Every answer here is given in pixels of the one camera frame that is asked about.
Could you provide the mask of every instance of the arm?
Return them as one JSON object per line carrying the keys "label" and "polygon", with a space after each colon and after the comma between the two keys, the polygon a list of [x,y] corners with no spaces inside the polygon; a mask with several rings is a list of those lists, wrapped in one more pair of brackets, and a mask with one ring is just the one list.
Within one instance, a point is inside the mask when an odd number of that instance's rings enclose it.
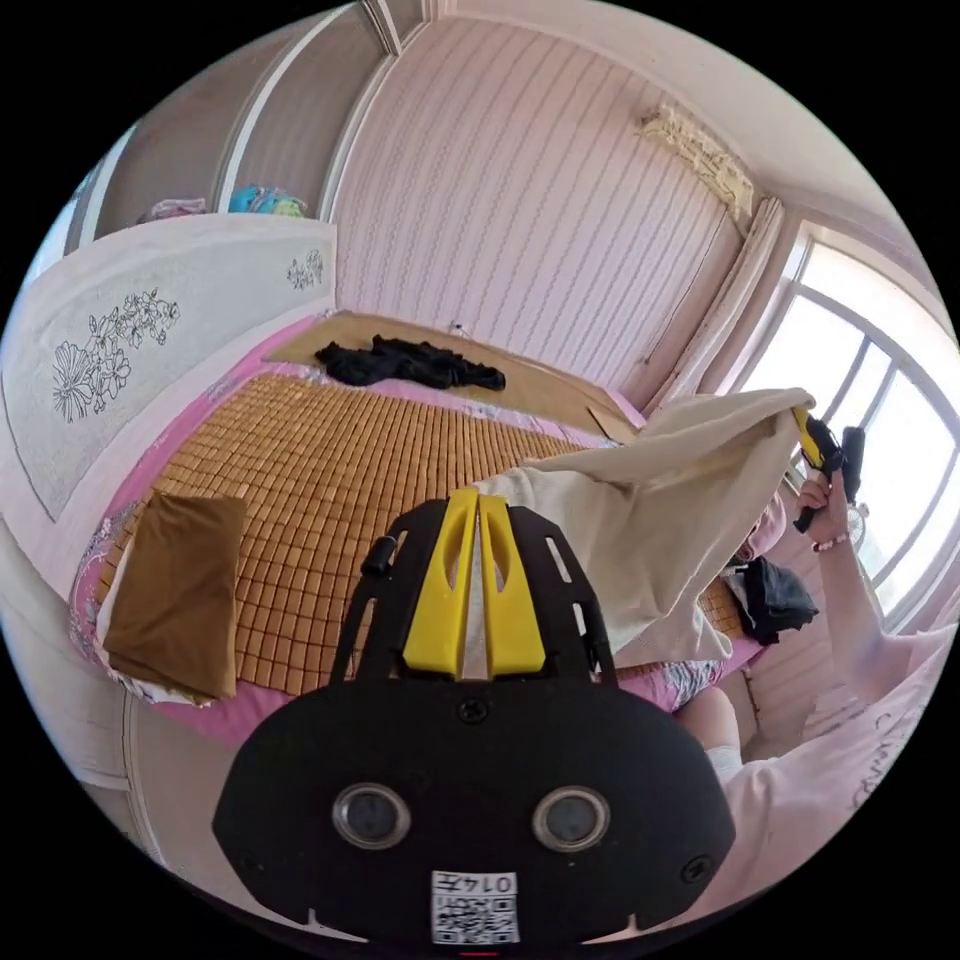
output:
{"label": "arm", "polygon": [[[797,506],[820,511],[807,531],[815,544],[848,536],[847,500],[839,471],[832,482],[822,474],[808,480]],[[874,703],[906,679],[916,638],[884,633],[849,540],[822,550],[818,557],[837,674],[859,697]]]}

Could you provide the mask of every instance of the qr code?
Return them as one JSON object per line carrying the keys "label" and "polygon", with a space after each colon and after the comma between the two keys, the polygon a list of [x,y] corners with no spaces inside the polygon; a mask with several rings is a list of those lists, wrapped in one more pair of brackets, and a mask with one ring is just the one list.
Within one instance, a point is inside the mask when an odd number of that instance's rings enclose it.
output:
{"label": "qr code", "polygon": [[433,942],[519,943],[513,873],[433,874]]}

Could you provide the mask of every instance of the hand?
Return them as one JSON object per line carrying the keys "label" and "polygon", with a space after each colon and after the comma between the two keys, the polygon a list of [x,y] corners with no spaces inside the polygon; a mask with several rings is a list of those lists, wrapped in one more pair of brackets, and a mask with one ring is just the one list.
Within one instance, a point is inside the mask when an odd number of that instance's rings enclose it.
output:
{"label": "hand", "polygon": [[843,474],[839,470],[834,471],[830,480],[822,473],[814,473],[804,483],[797,497],[798,515],[804,507],[818,511],[807,529],[807,536],[814,543],[825,543],[849,534],[847,494],[843,488]]}

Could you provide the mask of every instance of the ceiling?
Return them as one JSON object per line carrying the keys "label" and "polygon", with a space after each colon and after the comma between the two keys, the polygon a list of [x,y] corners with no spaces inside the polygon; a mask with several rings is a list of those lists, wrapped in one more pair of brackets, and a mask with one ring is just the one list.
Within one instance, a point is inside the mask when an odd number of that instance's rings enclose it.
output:
{"label": "ceiling", "polygon": [[809,110],[752,67],[652,17],[594,0],[447,0],[445,12],[564,36],[637,71],[699,116],[763,186],[914,248],[886,195]]}

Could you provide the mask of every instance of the window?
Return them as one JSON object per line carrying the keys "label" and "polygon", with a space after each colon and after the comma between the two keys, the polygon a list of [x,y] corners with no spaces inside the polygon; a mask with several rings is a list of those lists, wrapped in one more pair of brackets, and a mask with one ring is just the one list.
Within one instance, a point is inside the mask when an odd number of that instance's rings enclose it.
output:
{"label": "window", "polygon": [[27,268],[27,273],[23,278],[24,287],[29,286],[41,273],[52,267],[58,260],[63,259],[64,250],[67,247],[67,234],[70,231],[70,224],[73,221],[77,204],[80,202],[80,194],[92,176],[93,171],[83,178],[83,181],[67,201],[67,205],[60,211],[57,219],[53,221],[53,226],[47,231],[46,237],[43,238],[43,242]]}
{"label": "window", "polygon": [[[796,276],[736,387],[803,387],[838,437],[845,426],[866,429],[859,557],[897,626],[960,542],[960,350],[945,314],[921,302],[932,303],[928,293],[913,295],[890,278],[893,265],[882,271],[875,254],[868,265],[847,252],[852,243],[825,236],[801,236]],[[792,469],[806,472],[799,449]]]}

